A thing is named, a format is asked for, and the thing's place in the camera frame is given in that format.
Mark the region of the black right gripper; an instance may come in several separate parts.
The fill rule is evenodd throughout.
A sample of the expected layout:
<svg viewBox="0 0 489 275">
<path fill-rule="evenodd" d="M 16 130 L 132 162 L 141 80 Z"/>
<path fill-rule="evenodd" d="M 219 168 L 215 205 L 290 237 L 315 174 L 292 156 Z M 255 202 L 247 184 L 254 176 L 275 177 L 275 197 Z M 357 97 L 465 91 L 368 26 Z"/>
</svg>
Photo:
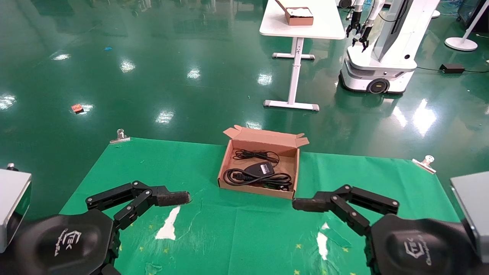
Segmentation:
<svg viewBox="0 0 489 275">
<path fill-rule="evenodd" d="M 386 215 L 370 222 L 350 203 Z M 356 234 L 366 237 L 366 265 L 372 275 L 481 275 L 483 263 L 466 220 L 403 219 L 394 199 L 348 185 L 318 191 L 312 198 L 294 198 L 292 207 L 307 212 L 332 212 Z"/>
</svg>

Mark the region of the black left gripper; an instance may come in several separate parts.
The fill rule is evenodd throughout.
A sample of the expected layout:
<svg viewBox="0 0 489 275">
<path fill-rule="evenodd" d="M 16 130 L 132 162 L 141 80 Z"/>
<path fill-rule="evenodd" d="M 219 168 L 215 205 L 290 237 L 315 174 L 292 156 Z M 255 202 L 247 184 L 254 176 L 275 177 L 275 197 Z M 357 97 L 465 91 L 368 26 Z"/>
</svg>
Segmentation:
<svg viewBox="0 0 489 275">
<path fill-rule="evenodd" d="M 141 181 L 89 196 L 84 214 L 54 215 L 21 226 L 1 254 L 1 274 L 118 275 L 117 230 L 126 229 L 153 206 L 185 205 L 190 200 L 188 191 L 171 192 Z M 125 202 L 129 205 L 114 215 L 114 221 L 101 212 Z"/>
</svg>

